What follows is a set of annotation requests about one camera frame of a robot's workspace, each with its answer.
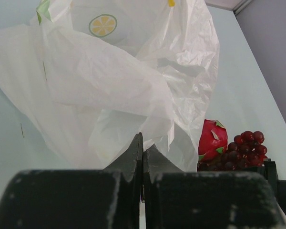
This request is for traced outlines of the red fake dragon fruit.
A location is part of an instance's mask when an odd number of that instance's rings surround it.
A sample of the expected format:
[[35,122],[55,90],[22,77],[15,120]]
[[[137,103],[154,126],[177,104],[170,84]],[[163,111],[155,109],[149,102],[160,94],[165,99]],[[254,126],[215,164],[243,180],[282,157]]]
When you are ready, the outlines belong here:
[[226,128],[218,120],[204,120],[199,140],[199,162],[207,162],[224,153],[228,145]]

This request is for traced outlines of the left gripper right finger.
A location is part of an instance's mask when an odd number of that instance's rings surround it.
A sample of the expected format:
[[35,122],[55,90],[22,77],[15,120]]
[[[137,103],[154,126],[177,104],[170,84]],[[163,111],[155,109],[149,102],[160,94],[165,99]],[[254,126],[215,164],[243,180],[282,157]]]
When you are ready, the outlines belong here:
[[285,229],[274,193],[256,172],[186,173],[152,146],[143,153],[148,229]]

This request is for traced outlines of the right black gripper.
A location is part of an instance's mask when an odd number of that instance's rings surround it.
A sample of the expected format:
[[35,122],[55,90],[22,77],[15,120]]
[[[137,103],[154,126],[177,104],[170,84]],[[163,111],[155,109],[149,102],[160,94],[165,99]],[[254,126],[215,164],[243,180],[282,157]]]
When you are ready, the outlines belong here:
[[279,207],[286,216],[286,180],[278,178],[276,163],[271,160],[264,161],[266,180],[270,184]]

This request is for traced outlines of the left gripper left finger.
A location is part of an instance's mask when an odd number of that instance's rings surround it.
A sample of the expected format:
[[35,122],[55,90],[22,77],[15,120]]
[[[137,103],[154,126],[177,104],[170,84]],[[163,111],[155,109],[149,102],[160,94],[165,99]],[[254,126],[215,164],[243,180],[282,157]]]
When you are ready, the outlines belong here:
[[137,229],[143,136],[102,170],[23,170],[0,199],[0,229]]

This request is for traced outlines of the white plastic bag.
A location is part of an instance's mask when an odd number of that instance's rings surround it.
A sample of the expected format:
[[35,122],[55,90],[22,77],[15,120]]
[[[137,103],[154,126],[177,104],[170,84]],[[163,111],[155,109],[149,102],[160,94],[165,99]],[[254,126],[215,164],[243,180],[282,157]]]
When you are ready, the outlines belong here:
[[137,133],[195,171],[218,76],[203,0],[43,0],[0,30],[0,88],[76,168],[104,168]]

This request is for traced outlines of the dark red fake fruit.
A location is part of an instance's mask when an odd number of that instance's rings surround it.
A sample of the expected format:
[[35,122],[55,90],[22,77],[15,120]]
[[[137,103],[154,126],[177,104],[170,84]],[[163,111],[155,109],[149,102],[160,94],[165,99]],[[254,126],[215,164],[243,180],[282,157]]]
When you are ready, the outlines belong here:
[[231,143],[209,146],[199,155],[198,171],[234,171],[249,167],[261,167],[267,159],[264,134],[245,131],[234,137]]

